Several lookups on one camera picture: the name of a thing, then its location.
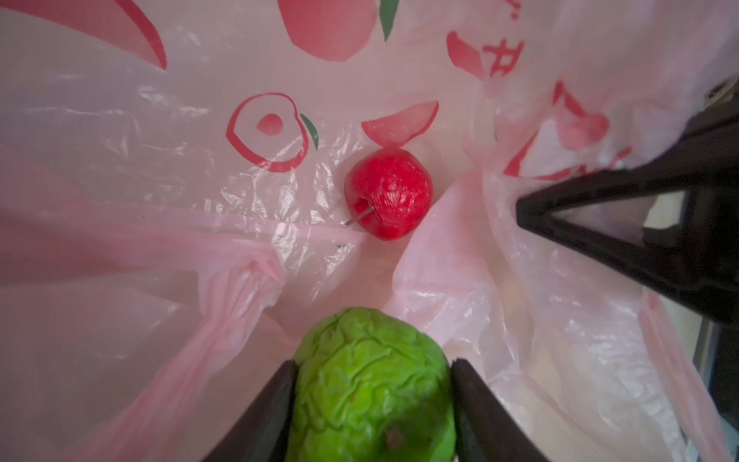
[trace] apple print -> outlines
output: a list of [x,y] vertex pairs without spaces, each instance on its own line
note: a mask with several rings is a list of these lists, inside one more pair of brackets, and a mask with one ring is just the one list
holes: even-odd
[[552,116],[542,122],[503,173],[560,181],[573,174],[618,168],[633,150],[609,134],[609,130],[610,119],[606,114],[587,111],[564,83],[557,82]]
[[0,7],[67,26],[167,68],[162,39],[133,0],[0,0]]
[[483,78],[482,55],[472,45],[462,40],[454,30],[446,36],[446,51],[456,67],[479,79]]
[[246,160],[275,173],[296,169],[309,139],[318,149],[319,134],[295,102],[283,93],[262,93],[243,101],[228,122],[226,138]]
[[439,102],[416,104],[395,114],[362,122],[370,140],[384,148],[397,148],[429,129],[439,112]]
[[398,0],[277,0],[293,45],[326,61],[346,61],[367,45],[380,16],[390,37]]
[[413,155],[385,148],[360,160],[344,182],[353,219],[381,240],[413,231],[431,208],[431,176]]

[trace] apple stem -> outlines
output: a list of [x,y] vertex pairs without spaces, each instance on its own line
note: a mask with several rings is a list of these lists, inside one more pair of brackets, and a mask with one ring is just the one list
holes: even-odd
[[362,211],[362,213],[360,213],[356,217],[352,218],[351,220],[348,220],[348,221],[344,222],[344,226],[352,225],[352,224],[358,222],[359,220],[361,220],[362,218],[365,218],[367,215],[371,214],[374,211],[375,211],[375,208],[374,207],[367,207],[367,208],[365,208]]

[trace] brown spot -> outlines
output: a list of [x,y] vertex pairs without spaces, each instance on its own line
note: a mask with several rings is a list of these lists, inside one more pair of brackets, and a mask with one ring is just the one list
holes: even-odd
[[385,443],[387,449],[399,451],[403,449],[403,445],[406,443],[406,436],[395,427],[387,427],[385,429]]

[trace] red apple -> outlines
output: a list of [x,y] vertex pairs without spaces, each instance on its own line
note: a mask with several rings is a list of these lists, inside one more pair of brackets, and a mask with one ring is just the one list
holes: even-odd
[[431,208],[433,195],[429,173],[399,148],[380,149],[360,160],[344,182],[352,217],[382,240],[413,231]]

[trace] crumpled plastic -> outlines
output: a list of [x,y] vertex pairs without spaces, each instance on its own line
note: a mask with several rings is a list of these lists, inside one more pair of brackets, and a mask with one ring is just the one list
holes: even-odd
[[[739,72],[736,2],[53,4],[0,0],[4,458],[199,460],[364,305],[468,358],[553,461],[683,460],[681,428],[728,460],[653,296],[512,210],[669,147]],[[341,226],[381,146],[437,195],[395,242]]]

